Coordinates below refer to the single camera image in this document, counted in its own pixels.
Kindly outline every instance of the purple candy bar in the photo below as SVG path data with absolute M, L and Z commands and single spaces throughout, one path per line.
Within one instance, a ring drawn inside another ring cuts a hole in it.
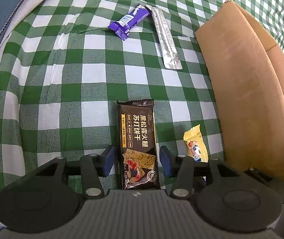
M 124 15 L 119 21 L 112 22 L 109 28 L 115 31 L 115 34 L 122 40 L 126 40 L 129 37 L 130 29 L 142 21 L 146 16 L 150 15 L 148 9 L 146 9 L 140 3 L 129 14 Z

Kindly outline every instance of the long silver package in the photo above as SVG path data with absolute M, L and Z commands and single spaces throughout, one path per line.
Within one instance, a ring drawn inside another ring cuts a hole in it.
M 172 38 L 172 34 L 163 11 L 157 7 L 146 5 L 152 11 L 152 17 L 163 55 L 164 66 L 168 69 L 182 69 L 181 60 Z

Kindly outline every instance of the green and white tablecloth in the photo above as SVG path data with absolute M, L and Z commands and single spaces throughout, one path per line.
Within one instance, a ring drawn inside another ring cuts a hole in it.
M 118 144 L 116 100 L 155 100 L 158 147 L 185 154 L 183 134 L 200 124 L 208 153 L 222 157 L 214 94 L 194 32 L 225 1 L 45 0 L 37 6 L 12 32 L 0 64 L 0 190 L 56 156 L 79 160 Z M 235 1 L 284 51 L 284 0 Z M 107 29 L 138 3 L 163 9 L 182 70 L 164 67 L 151 17 L 124 42 Z M 161 186 L 169 189 L 172 180 L 161 169 Z M 106 190 L 117 187 L 117 171 L 101 179 Z M 70 186 L 80 191 L 79 178 Z

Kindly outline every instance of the yellow candy package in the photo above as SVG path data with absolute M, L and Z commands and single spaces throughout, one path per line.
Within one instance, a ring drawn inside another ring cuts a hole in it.
M 191 128 L 184 133 L 183 137 L 187 154 L 198 162 L 208 162 L 208 155 L 203 137 L 200 131 L 200 125 Z

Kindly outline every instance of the cardboard box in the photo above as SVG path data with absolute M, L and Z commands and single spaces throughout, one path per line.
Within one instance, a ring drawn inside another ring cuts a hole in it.
M 284 54 L 234 1 L 196 32 L 221 122 L 226 162 L 284 180 Z

